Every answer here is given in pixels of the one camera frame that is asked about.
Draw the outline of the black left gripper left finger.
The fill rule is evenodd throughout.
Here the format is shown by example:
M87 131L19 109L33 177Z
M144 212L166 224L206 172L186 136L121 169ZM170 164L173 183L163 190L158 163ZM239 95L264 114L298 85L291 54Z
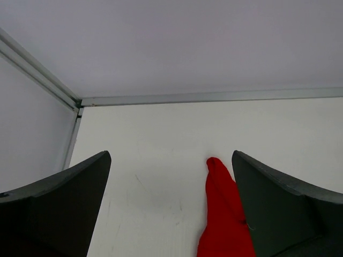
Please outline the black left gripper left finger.
M86 256L110 166L102 151L1 193L1 256Z

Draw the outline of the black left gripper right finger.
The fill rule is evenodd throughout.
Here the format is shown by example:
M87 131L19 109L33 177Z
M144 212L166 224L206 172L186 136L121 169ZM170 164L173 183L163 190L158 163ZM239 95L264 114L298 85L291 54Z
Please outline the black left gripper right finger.
M342 256L342 194L241 152L232 166L257 256Z

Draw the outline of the red t shirt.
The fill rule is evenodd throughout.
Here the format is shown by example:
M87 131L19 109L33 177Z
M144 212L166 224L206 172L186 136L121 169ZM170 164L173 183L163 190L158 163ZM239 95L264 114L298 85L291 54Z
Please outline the red t shirt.
M207 223L197 256L255 256L238 188L216 157L206 161Z

